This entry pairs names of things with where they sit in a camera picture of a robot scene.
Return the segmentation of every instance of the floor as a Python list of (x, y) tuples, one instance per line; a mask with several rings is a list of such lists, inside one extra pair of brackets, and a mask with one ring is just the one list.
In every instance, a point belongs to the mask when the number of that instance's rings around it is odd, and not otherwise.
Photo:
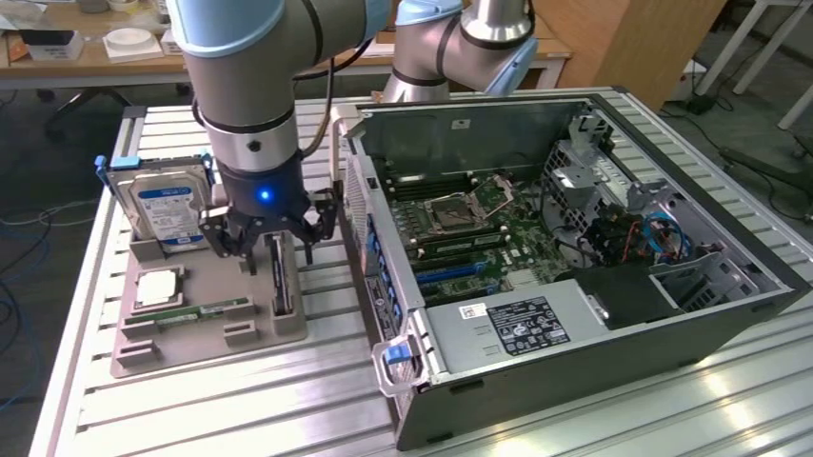
[[(711, 63), (728, 36), (730, 31), (708, 35), (696, 54), (700, 62)], [(726, 71), (734, 70), (756, 46), (755, 41), (746, 42)], [(720, 95), (731, 102), (734, 111), (712, 109), (692, 118), (719, 145), (739, 149), (787, 169), (797, 169), (811, 159), (793, 158), (791, 153), (798, 148), (793, 136), (777, 129), (774, 124), (810, 82), (813, 69), (777, 54), (744, 95), (732, 96), (727, 89), (720, 91)], [(367, 94), (369, 89), (380, 89), (383, 83), (384, 78), (339, 78), (336, 96)], [(303, 83), (297, 86), (297, 96), (320, 98), (324, 96), (323, 90), (319, 82)], [(57, 102), (64, 102), (73, 93), (73, 90), (58, 90)], [(126, 88), (121, 93), (137, 105), (189, 103), (188, 96), (178, 96), (173, 86)], [(8, 98), (8, 93), (0, 94), (0, 99)], [(65, 141), (58, 145), (48, 142), (38, 129), (54, 108), (56, 104), (42, 104), (30, 91), (21, 91), (13, 103), (0, 109), (0, 151), (4, 151), (0, 153), (0, 217), (16, 217), (17, 220), (30, 218), (34, 214), (32, 210), (88, 200), (98, 195), (101, 187), (92, 173), (92, 159), (112, 150), (120, 108), (109, 100), (93, 100), (65, 119)], [(666, 109), (675, 114), (683, 112), (675, 105), (667, 105)], [(704, 154), (719, 160), (715, 148), (684, 119), (668, 119), (668, 123)], [(813, 110), (801, 117), (794, 131), (813, 135)], [(731, 173), (747, 189), (766, 200), (767, 186), (762, 179), (746, 169), (734, 169)], [(778, 194), (774, 203), (786, 211), (802, 213), (806, 209), (803, 195), (782, 185), (775, 186)], [(92, 211), (93, 206), (65, 210), (54, 216), (54, 222), (84, 219), (92, 215)], [(795, 221), (787, 222), (807, 240), (813, 240), (811, 227)], [(0, 226), (0, 265), (10, 262), (30, 246), (42, 229), (44, 226), (33, 224), (9, 232)], [(16, 300), (30, 318), (41, 353), (41, 367), (38, 379), (21, 401), (0, 410), (1, 457), (25, 455), (28, 452), (89, 230), (89, 224), (52, 228), (48, 234), (48, 257), (29, 274), (9, 282)], [(26, 259), (26, 265), (37, 261), (38, 253), (40, 251)], [(18, 272), (20, 269), (10, 270), (2, 278), (8, 279)], [(9, 333), (10, 326), (1, 326), (0, 342), (8, 340)], [(34, 356), (24, 336), (22, 333), (9, 351), (0, 356), (0, 397), (12, 396), (30, 379)]]

